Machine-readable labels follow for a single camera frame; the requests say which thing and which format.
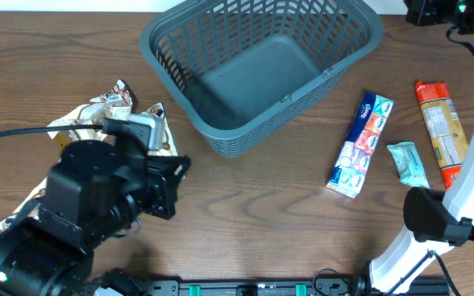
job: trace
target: wooden surface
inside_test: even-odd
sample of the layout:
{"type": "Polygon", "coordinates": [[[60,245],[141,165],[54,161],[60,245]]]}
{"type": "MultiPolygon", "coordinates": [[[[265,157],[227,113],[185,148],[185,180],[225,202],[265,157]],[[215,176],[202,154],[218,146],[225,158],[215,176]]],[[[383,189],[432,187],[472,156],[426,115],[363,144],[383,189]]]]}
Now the wooden surface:
{"type": "MultiPolygon", "coordinates": [[[[152,14],[0,13],[0,130],[45,126],[124,79],[141,112],[168,111],[193,166],[170,221],[143,216],[135,238],[96,250],[93,275],[191,279],[311,277],[324,267],[355,273],[403,226],[401,185],[386,145],[413,141],[431,187],[443,189],[416,102],[416,80],[447,81],[466,136],[474,129],[474,58],[445,39],[447,26],[416,28],[383,16],[382,44],[352,66],[330,95],[237,159],[217,155],[142,58],[138,36],[152,14]],[[396,100],[362,193],[324,188],[364,91],[396,100]]],[[[0,139],[0,220],[58,160],[45,134],[0,139]]],[[[463,294],[474,294],[474,243],[444,255],[463,294]]],[[[441,275],[432,264],[425,274],[441,275]]]]}

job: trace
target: gray basket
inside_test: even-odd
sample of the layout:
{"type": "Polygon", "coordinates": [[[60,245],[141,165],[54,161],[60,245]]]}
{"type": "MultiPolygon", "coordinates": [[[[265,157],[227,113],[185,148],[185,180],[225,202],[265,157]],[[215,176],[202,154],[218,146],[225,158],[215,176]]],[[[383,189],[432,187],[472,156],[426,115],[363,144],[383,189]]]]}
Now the gray basket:
{"type": "Polygon", "coordinates": [[[361,0],[187,0],[140,48],[211,147],[237,156],[318,103],[381,42],[361,0]]]}

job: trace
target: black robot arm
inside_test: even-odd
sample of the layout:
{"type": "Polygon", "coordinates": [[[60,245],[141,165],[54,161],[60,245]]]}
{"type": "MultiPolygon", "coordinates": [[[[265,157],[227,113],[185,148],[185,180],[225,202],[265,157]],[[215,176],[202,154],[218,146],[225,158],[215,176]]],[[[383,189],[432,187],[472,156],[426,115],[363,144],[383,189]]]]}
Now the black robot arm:
{"type": "Polygon", "coordinates": [[[161,147],[163,122],[131,115],[103,124],[114,146],[67,146],[49,171],[45,196],[27,202],[0,234],[0,295],[79,294],[102,242],[130,229],[142,212],[174,215],[190,159],[147,155],[161,147]]]}

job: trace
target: teal wrapper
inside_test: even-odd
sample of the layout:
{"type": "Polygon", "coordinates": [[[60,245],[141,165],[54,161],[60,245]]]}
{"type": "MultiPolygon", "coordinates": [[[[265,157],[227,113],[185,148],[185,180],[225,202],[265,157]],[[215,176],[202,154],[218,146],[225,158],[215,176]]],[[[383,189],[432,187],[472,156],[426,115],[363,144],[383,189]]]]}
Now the teal wrapper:
{"type": "Polygon", "coordinates": [[[394,163],[400,173],[400,182],[412,187],[430,188],[425,176],[424,165],[416,151],[413,142],[403,142],[396,145],[388,145],[394,163]]]}

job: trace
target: white background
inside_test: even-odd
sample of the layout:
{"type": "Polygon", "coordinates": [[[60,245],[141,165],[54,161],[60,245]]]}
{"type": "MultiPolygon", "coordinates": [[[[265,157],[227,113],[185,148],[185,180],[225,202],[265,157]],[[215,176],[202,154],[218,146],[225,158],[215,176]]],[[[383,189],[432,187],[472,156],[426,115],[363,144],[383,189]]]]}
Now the white background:
{"type": "MultiPolygon", "coordinates": [[[[0,0],[0,11],[163,12],[183,0],[0,0]]],[[[406,14],[403,0],[365,0],[379,14],[406,14]]]]}

